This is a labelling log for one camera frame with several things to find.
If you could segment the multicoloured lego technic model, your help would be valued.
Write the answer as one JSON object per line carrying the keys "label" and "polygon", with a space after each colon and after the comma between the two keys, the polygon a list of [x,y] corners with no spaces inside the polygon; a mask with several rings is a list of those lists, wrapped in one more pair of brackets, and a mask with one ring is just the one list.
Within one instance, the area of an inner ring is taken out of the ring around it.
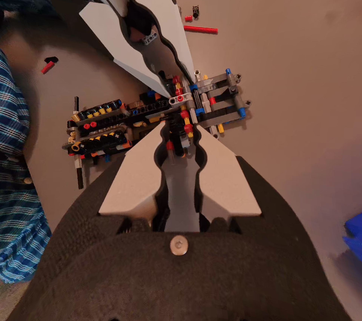
{"label": "multicoloured lego technic model", "polygon": [[149,89],[139,100],[126,104],[120,99],[80,110],[79,97],[74,98],[74,111],[67,121],[68,142],[62,146],[73,159],[78,189],[84,188],[83,160],[110,160],[111,155],[128,151],[151,130],[165,120],[169,125],[167,148],[170,158],[190,155],[194,128],[202,126],[216,139],[224,133],[224,124],[247,117],[251,101],[242,99],[241,74],[230,69],[218,76],[201,78],[194,72],[195,83],[175,75],[166,78],[171,97]]}

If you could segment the red and black lego pin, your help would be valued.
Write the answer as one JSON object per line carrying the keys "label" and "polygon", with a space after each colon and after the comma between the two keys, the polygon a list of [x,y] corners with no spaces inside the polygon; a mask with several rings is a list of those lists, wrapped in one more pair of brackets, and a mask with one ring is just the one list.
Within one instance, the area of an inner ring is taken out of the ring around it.
{"label": "red and black lego pin", "polygon": [[48,73],[59,61],[59,59],[56,56],[52,56],[52,57],[46,57],[44,59],[44,62],[46,63],[43,67],[43,69],[41,70],[42,74],[46,74]]}

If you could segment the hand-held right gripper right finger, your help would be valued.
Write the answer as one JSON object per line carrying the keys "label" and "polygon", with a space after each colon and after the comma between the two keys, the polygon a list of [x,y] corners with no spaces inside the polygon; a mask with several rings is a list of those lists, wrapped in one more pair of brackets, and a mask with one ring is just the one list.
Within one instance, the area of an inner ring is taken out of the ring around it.
{"label": "hand-held right gripper right finger", "polygon": [[194,206],[199,228],[206,232],[214,219],[227,225],[236,217],[262,214],[237,156],[201,125],[194,129],[196,172]]}

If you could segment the blue plaid shirt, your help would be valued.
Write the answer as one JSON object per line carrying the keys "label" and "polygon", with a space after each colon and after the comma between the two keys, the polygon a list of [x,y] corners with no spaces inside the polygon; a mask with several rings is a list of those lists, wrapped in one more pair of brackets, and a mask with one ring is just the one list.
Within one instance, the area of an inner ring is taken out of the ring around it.
{"label": "blue plaid shirt", "polygon": [[30,113],[0,52],[0,278],[29,281],[52,235],[23,149]]}

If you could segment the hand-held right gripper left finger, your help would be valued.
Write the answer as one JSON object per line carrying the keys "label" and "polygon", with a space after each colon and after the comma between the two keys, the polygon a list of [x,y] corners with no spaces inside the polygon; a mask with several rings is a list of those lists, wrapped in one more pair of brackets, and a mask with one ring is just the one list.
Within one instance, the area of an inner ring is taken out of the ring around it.
{"label": "hand-held right gripper left finger", "polygon": [[165,231],[170,208],[162,165],[168,140],[169,125],[160,123],[126,153],[98,211],[101,216],[145,219],[154,232]]}

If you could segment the long red lego axle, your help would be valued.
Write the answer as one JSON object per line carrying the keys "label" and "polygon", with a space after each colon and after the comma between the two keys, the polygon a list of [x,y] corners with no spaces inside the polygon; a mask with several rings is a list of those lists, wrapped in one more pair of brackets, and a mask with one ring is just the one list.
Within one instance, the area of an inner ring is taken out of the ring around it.
{"label": "long red lego axle", "polygon": [[190,25],[184,25],[183,28],[186,32],[195,32],[195,33],[213,34],[213,35],[218,34],[217,28],[198,27]]}

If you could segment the large blue plastic bin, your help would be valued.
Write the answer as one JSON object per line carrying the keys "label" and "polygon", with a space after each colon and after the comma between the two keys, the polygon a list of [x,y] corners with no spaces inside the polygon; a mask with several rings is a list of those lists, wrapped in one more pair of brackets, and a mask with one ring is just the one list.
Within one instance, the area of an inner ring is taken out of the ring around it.
{"label": "large blue plastic bin", "polygon": [[349,250],[362,261],[362,213],[348,219],[345,224],[346,236],[343,240]]}

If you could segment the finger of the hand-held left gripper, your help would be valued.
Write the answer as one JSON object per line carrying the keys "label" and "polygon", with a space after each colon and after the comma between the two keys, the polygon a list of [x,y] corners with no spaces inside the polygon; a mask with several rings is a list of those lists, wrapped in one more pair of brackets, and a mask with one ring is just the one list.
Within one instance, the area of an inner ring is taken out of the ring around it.
{"label": "finger of the hand-held left gripper", "polygon": [[131,46],[122,32],[122,14],[127,13],[128,2],[129,0],[91,1],[79,15],[111,54],[114,63],[155,92],[170,98],[161,78],[147,67],[142,54]]}
{"label": "finger of the hand-held left gripper", "polygon": [[174,60],[189,84],[194,83],[194,65],[176,0],[134,0],[153,16],[161,42],[174,55]]}

